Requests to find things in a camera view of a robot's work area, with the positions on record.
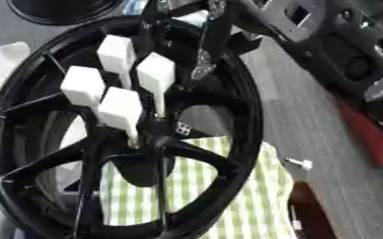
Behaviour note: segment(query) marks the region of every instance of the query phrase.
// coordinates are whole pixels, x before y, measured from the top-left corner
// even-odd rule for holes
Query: black plastic part
[[[8,0],[20,17],[43,25],[71,25],[94,20],[122,0]]]
[[[228,41],[228,49],[237,55],[243,55],[260,47],[262,37],[248,40],[242,32],[231,35]]]

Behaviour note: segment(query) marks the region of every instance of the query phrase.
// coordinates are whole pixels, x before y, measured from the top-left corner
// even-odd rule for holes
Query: white 3d printed block
[[[71,66],[66,73],[61,91],[73,105],[97,108],[106,85],[95,68]]]
[[[142,114],[142,105],[136,91],[110,87],[98,107],[100,120],[109,127],[126,131],[137,145],[136,124]]]
[[[123,88],[131,89],[129,71],[136,60],[134,45],[127,37],[107,35],[100,45],[97,55],[103,68],[121,78]]]
[[[176,65],[173,61],[152,52],[137,68],[140,85],[154,94],[157,114],[165,115],[165,92],[176,79]]]

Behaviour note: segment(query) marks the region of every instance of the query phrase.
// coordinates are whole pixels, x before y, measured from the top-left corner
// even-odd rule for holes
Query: black wheel rim
[[[59,3],[51,1],[40,4],[39,1],[7,0],[11,10],[23,19],[42,25],[72,25],[97,19],[121,4],[122,0],[97,2],[73,1],[57,7]]]
[[[249,177],[262,142],[262,107],[257,87],[246,67],[238,57],[227,52],[214,73],[229,88],[227,93],[206,91],[199,84],[184,89],[180,80],[166,94],[166,101],[169,113],[167,125],[175,122],[178,114],[187,106],[221,105],[230,109],[234,115],[234,135],[229,157],[223,158],[194,148],[170,136],[171,134],[157,134],[158,140],[151,138],[149,143],[157,146],[149,150],[154,156],[163,153],[178,155],[213,165],[219,176],[211,186],[197,200],[175,213],[165,210],[165,201],[160,195],[160,219],[150,223],[108,227],[103,225],[100,217],[89,217],[94,213],[90,205],[93,201],[93,185],[100,176],[97,168],[103,163],[93,160],[92,148],[98,145],[94,142],[102,142],[95,139],[113,131],[106,127],[103,128],[105,130],[98,130],[92,113],[85,108],[69,105],[59,91],[60,81],[50,79],[62,79],[69,65],[101,67],[93,52],[104,37],[107,34],[135,37],[138,24],[139,19],[135,17],[111,18],[86,24],[60,35],[32,54],[1,89],[0,206],[26,231],[45,238],[73,238],[74,233],[82,238],[193,238],[210,228]],[[175,60],[178,65],[187,65],[192,57],[184,56],[188,56],[187,49],[189,56],[194,54],[191,49],[195,50],[198,44],[198,31],[179,21],[170,22],[170,26],[167,32],[168,44],[162,44],[159,51]],[[107,84],[112,84],[111,76],[105,76],[105,80]],[[147,95],[141,93],[141,99],[147,102]],[[54,139],[45,136],[45,128],[57,130],[59,125],[65,125],[74,118],[74,114],[84,119],[89,136],[94,137],[87,137],[69,148],[50,153],[45,141],[52,141],[49,144],[53,145]],[[85,147],[85,144],[93,144],[94,147]],[[135,157],[137,153],[135,151],[119,157]],[[34,178],[46,169],[66,162],[80,161],[81,158],[85,167],[76,217],[52,202],[53,196],[47,197]],[[105,160],[117,159],[107,157]],[[164,165],[164,160],[157,160],[155,163],[159,169],[163,169]],[[164,191],[162,185],[158,184],[159,192]]]

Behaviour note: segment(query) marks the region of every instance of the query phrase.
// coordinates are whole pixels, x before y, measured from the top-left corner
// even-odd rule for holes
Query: white screw
[[[311,170],[313,167],[313,164],[314,164],[312,161],[309,161],[309,160],[297,161],[294,159],[286,158],[285,161],[297,164],[297,165],[301,166],[306,171]]]

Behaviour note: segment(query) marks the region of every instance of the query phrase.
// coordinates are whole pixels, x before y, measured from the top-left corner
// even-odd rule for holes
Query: wheel spoke
[[[166,102],[168,107],[173,108],[179,104],[185,107],[193,105],[224,106],[236,115],[246,114],[248,112],[248,103],[250,103],[245,99],[232,95],[200,89],[172,91],[167,95]]]
[[[81,171],[81,180],[78,191],[78,206],[74,224],[73,238],[81,238],[88,234],[93,225],[92,195],[100,180],[101,162],[96,160],[91,153],[86,155]]]
[[[152,157],[155,159],[155,176],[157,178],[157,196],[158,196],[158,209],[161,227],[163,234],[168,231],[168,210],[167,210],[167,200],[166,200],[166,182],[167,177],[167,162],[163,156],[162,150],[152,150]]]
[[[82,158],[82,144],[83,141],[81,140],[72,146],[59,149],[41,159],[30,162],[26,166],[18,168],[3,176],[3,181],[15,182],[16,180],[33,180],[44,171],[69,162],[80,161]]]
[[[177,139],[171,139],[167,142],[166,151],[170,155],[206,162],[214,166],[220,176],[228,176],[239,167],[238,162],[233,162],[221,155]]]
[[[119,163],[120,165],[123,165],[125,162],[129,164],[131,163],[131,161],[142,160],[144,156],[145,156],[145,153],[143,152],[127,152],[127,153],[121,153],[121,154],[113,154],[106,157],[102,161],[102,165],[108,162]]]
[[[21,105],[15,105],[3,111],[8,120],[19,120],[34,114],[49,112],[52,110],[63,110],[69,106],[69,101],[62,92],[54,93]]]
[[[64,68],[64,66],[61,63],[59,63],[59,61],[50,52],[45,54],[45,58],[51,61],[56,66],[56,68],[58,68],[61,74],[66,74],[66,69]]]

